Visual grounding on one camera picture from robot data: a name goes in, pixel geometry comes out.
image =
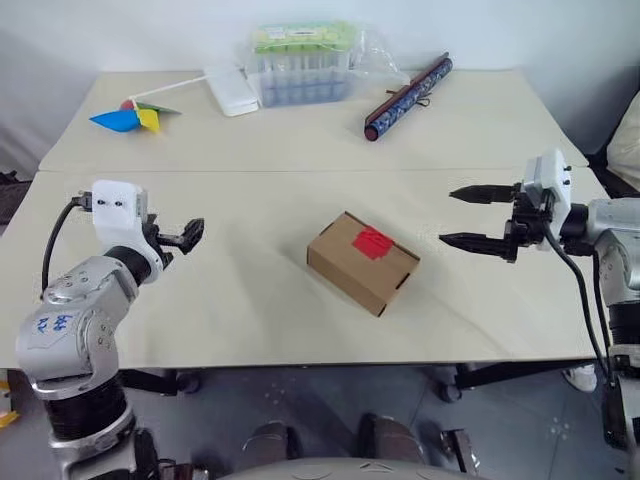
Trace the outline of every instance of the beige table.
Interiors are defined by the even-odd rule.
[[[552,252],[521,250],[515,265],[446,246],[438,234],[500,236],[511,206],[447,196],[473,183],[509,184],[522,169],[415,172],[40,172],[0,239],[0,366],[38,303],[42,252],[70,196],[95,178],[148,189],[163,231],[205,217],[201,244],[141,289],[120,325],[122,368],[315,363],[463,362],[590,357],[571,272]],[[575,169],[574,201],[604,196]],[[305,248],[343,210],[422,257],[375,318],[305,265]],[[62,229],[51,274],[99,245],[88,214]],[[587,269],[590,262],[580,261]]]
[[[222,115],[207,85],[149,97],[183,112],[163,116],[162,132],[119,134],[88,120],[117,109],[128,95],[193,78],[199,72],[102,74],[43,171],[386,171],[509,168],[559,147],[585,166],[517,71],[454,71],[436,86],[431,105],[414,107],[375,143],[364,118],[387,99],[384,88],[331,104]]]

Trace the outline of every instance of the robotic arm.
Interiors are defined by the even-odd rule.
[[[554,151],[531,160],[522,182],[513,186],[477,185],[452,192],[452,197],[470,203],[513,202],[513,214],[502,239],[476,233],[441,235],[440,239],[508,262],[516,261],[519,247],[538,245],[545,250],[551,246],[570,266],[578,278],[589,336],[608,377],[605,438],[612,446],[628,448],[635,457],[640,441],[640,198],[571,204],[570,170],[562,154]],[[594,257],[596,303],[608,365],[593,335],[584,279],[568,255]],[[609,308],[613,345],[601,308],[600,285]]]
[[[146,192],[128,183],[98,181],[83,198],[91,198],[85,210],[93,212],[105,252],[46,288],[42,305],[20,329],[18,362],[44,401],[52,426],[49,444],[64,478],[94,478],[113,465],[156,478],[153,442],[148,432],[135,430],[118,381],[114,333],[138,287],[155,281],[171,263],[173,255],[161,246],[189,253],[202,238],[204,220],[191,220],[180,236],[162,235],[155,215],[147,214]],[[82,462],[105,452],[103,468],[93,462],[87,471]]]

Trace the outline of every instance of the plastic storage box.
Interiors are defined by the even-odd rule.
[[[346,22],[268,25],[255,31],[247,77],[262,106],[344,99],[355,33]]]

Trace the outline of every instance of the red label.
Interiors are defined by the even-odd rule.
[[[358,234],[352,245],[371,260],[375,260],[389,253],[393,246],[393,240],[375,228],[366,227]]]

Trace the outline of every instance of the brown cardboard box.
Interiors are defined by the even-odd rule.
[[[420,258],[344,212],[307,247],[307,263],[376,316]]]

